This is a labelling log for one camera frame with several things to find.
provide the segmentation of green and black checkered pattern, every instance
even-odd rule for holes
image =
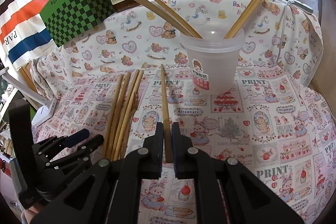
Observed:
[[[58,47],[97,26],[113,13],[110,0],[66,0],[46,20]]]

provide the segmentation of white lamp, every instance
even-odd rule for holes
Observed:
[[[43,124],[46,120],[50,119],[53,116],[56,106],[56,98],[48,100],[43,96],[41,96],[40,94],[32,91],[29,87],[25,86],[24,84],[16,80],[14,77],[10,76],[9,73],[7,72],[8,69],[9,67],[0,70],[0,76],[2,76],[3,79],[5,79],[8,83],[13,85],[13,87],[17,88],[23,94],[27,95],[29,98],[34,99],[36,102],[42,105],[42,107],[40,107],[37,110],[33,120],[31,121],[31,124],[33,126],[38,127],[39,125]]]

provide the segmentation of patterned tablecloth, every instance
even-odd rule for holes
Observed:
[[[165,0],[196,30],[211,24],[231,26],[250,0]],[[323,51],[316,16],[282,1],[264,0],[244,26],[246,42],[239,65],[273,67],[307,86]],[[283,18],[284,35],[281,39]],[[63,94],[78,79],[163,64],[187,64],[179,31],[143,6],[107,18],[94,29],[36,60],[31,74],[38,91]]]
[[[232,89],[217,96],[204,96],[194,87],[186,64],[167,65],[166,71],[169,113],[182,134],[214,158],[236,157],[312,223],[336,184],[335,125],[321,95],[277,65],[246,69],[240,64]],[[35,130],[35,140],[71,135],[81,128],[91,135],[104,134],[117,77],[111,73],[79,80],[59,96],[53,118]],[[158,68],[146,69],[139,93],[127,153],[141,147],[161,121]],[[93,155],[94,162],[100,151]],[[159,181],[144,180],[140,199],[139,223],[197,222],[193,182],[174,178],[172,164],[164,164]]]

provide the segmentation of screw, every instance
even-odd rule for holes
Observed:
[[[99,162],[98,162],[98,165],[100,167],[105,167],[107,166],[108,164],[110,163],[110,161],[108,159],[101,159]]]
[[[189,147],[188,148],[188,153],[189,154],[197,154],[198,153],[198,149],[196,147]]]
[[[140,155],[146,155],[148,152],[149,152],[148,149],[145,148],[145,147],[142,147],[142,148],[140,148],[140,149],[138,150],[138,153],[139,153]]]
[[[236,165],[238,163],[238,160],[236,158],[228,158],[227,163],[230,165]]]

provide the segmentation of plastic cup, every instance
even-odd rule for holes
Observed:
[[[197,30],[203,39],[180,35],[195,88],[203,94],[217,95],[232,87],[245,35],[241,29],[234,38],[223,39],[229,29],[228,26],[207,24]]]

